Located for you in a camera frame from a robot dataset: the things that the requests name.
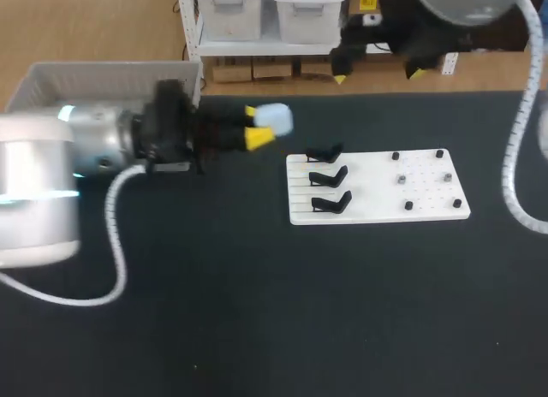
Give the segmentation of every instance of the white storage box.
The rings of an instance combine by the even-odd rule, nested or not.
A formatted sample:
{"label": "white storage box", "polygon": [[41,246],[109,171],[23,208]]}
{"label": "white storage box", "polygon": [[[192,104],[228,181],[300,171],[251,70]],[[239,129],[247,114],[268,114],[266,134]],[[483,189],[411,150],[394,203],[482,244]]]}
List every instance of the white storage box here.
{"label": "white storage box", "polygon": [[344,0],[274,0],[282,41],[288,44],[334,44],[341,40],[339,18]]}
{"label": "white storage box", "polygon": [[198,0],[210,40],[260,39],[262,0]]}

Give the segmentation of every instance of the table surface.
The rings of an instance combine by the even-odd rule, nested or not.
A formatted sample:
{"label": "table surface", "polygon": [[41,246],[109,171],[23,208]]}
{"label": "table surface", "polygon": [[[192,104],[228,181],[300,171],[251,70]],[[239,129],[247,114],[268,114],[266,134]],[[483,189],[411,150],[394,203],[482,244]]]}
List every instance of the table surface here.
{"label": "table surface", "polygon": [[[129,285],[116,303],[82,310],[0,287],[3,396],[545,395],[548,237],[512,219],[499,186],[519,94],[282,100],[292,136],[213,159],[205,176],[128,185],[118,213]],[[547,218],[535,133],[517,190]],[[338,141],[449,149],[472,215],[290,225],[285,156]],[[57,295],[108,291],[107,186],[80,184],[77,258],[14,275]]]}

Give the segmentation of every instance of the white object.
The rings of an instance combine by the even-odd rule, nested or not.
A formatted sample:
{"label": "white object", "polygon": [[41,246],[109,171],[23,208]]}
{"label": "white object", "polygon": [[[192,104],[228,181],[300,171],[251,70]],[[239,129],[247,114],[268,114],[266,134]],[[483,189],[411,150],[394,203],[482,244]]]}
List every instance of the white object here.
{"label": "white object", "polygon": [[[30,112],[82,101],[113,101],[120,106],[123,101],[124,107],[140,113],[163,79],[182,82],[182,90],[198,106],[201,75],[200,62],[37,62],[27,70],[6,111]],[[59,117],[67,119],[71,113],[67,109]]]}
{"label": "white object", "polygon": [[381,14],[365,14],[361,17],[361,25],[364,27],[377,27],[383,21]]}
{"label": "white object", "polygon": [[458,61],[459,54],[457,52],[451,52],[445,55],[444,65],[442,67],[442,74],[451,75],[455,73],[456,62]]}
{"label": "white object", "polygon": [[269,127],[276,136],[293,131],[293,113],[287,104],[264,104],[255,109],[256,127]]}
{"label": "white object", "polygon": [[289,44],[331,44],[341,38],[344,0],[274,0],[282,41]]}
{"label": "white object", "polygon": [[78,251],[72,144],[55,117],[0,116],[0,268],[56,263]]}
{"label": "white object", "polygon": [[[332,164],[307,162],[306,155],[287,157],[289,217],[295,225],[425,222],[467,219],[470,207],[448,151],[441,158],[437,149],[342,153]],[[342,166],[348,174],[337,188],[311,187],[308,174],[335,175]],[[340,215],[314,212],[311,198],[338,201],[350,191],[352,200]],[[461,200],[459,208],[454,207]],[[413,209],[405,204],[413,202]]]}
{"label": "white object", "polygon": [[262,0],[197,0],[211,40],[255,40],[261,34]]}
{"label": "white object", "polygon": [[[544,61],[544,42],[542,26],[539,15],[534,8],[531,0],[517,0],[517,4],[525,17],[527,29],[529,31],[529,47],[531,51],[531,68],[529,69],[529,78],[527,87],[523,93],[517,116],[514,120],[514,126],[510,132],[506,152],[503,160],[503,197],[506,206],[514,218],[526,228],[548,234],[548,222],[535,219],[523,210],[520,201],[515,194],[515,169],[517,158],[520,154],[523,135],[527,130],[527,124],[533,110],[534,99],[540,89],[540,79],[542,77]],[[543,140],[540,140],[540,147],[543,147]]]}
{"label": "white object", "polygon": [[133,166],[121,172],[110,184],[109,191],[106,194],[106,200],[104,201],[104,218],[109,235],[110,247],[112,248],[112,254],[114,255],[114,265],[116,267],[116,283],[110,293],[96,299],[64,299],[62,297],[39,292],[38,290],[26,286],[15,280],[13,277],[5,275],[4,273],[0,273],[0,281],[15,290],[28,294],[29,296],[59,305],[91,307],[106,305],[107,303],[118,299],[122,295],[128,282],[128,269],[123,254],[122,244],[120,243],[120,237],[118,235],[118,227],[116,224],[116,203],[118,200],[118,195],[120,194],[120,191],[126,181],[136,175],[144,173],[145,167],[141,165]]}

